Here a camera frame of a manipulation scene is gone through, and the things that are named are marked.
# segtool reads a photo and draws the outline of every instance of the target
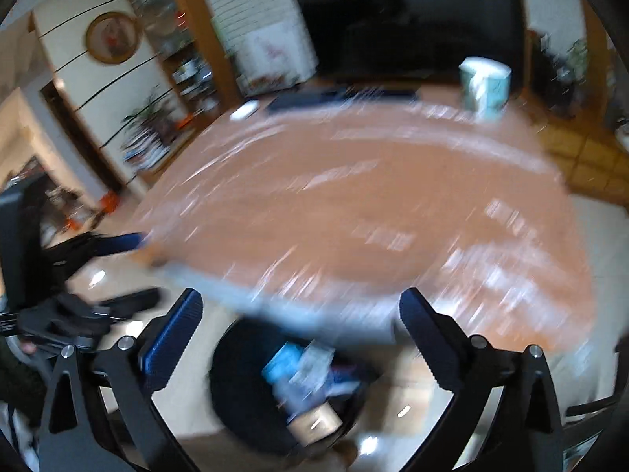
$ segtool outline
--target cup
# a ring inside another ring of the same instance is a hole
[[[510,67],[480,56],[469,56],[458,67],[463,107],[481,119],[499,119],[509,100]]]

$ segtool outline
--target round wooden frame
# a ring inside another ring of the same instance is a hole
[[[135,30],[135,42],[133,44],[133,46],[129,49],[129,51],[127,53],[125,53],[124,55],[117,55],[117,56],[103,56],[100,55],[99,53],[95,52],[93,50],[93,48],[90,47],[90,41],[89,38],[91,36],[91,34],[94,32],[94,28],[101,23],[102,21],[109,19],[109,18],[113,18],[113,17],[117,17],[120,19],[123,19],[127,22],[129,22],[131,25],[133,25],[133,29]],[[142,27],[140,26],[140,24],[138,23],[138,21],[123,13],[123,12],[105,12],[103,14],[101,14],[100,16],[98,16],[97,18],[95,18],[87,27],[87,30],[85,32],[85,36],[84,36],[84,44],[87,50],[87,53],[89,53],[89,55],[92,58],[95,58],[96,60],[98,60],[99,62],[103,62],[106,64],[121,64],[122,62],[127,61],[128,59],[130,59],[133,55],[135,55],[135,52],[137,52],[139,46],[140,46],[140,42],[142,40]]]

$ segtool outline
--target wall picture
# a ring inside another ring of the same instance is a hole
[[[122,12],[106,12],[87,27],[87,52],[103,63],[122,63],[130,59],[138,49],[140,33],[140,27],[134,18]]]

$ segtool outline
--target black screen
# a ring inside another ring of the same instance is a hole
[[[468,56],[524,72],[522,0],[297,0],[319,60],[339,80],[458,80]]]

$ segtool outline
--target tile floor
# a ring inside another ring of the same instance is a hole
[[[613,348],[629,326],[629,218],[625,209],[584,197],[573,196],[584,232],[584,243],[594,276],[598,299],[598,321],[588,343],[577,358],[549,358],[562,407],[604,397],[611,393],[615,371]],[[102,232],[123,231],[133,203],[103,222]],[[72,288],[97,300],[147,286],[164,289],[159,309],[121,324],[109,336],[113,343],[124,334],[139,334],[142,325],[165,312],[186,286],[165,277],[159,269],[143,268],[126,255],[100,258],[85,267],[72,281]],[[202,322],[182,356],[166,389],[153,397],[172,432],[187,440],[199,465],[211,463],[212,470],[276,470],[279,464],[257,457],[232,440],[212,412],[206,375],[213,348],[237,317],[234,312],[205,299]],[[394,472],[413,454],[447,405],[450,395],[435,386],[430,372],[416,350],[404,347],[370,348],[365,352],[386,370],[374,385],[370,400],[351,436],[362,454],[351,467],[355,471]],[[493,397],[481,426],[491,419]],[[114,400],[107,399],[109,406]],[[472,442],[473,450],[480,437]],[[311,464],[314,470],[337,470],[326,461]]]

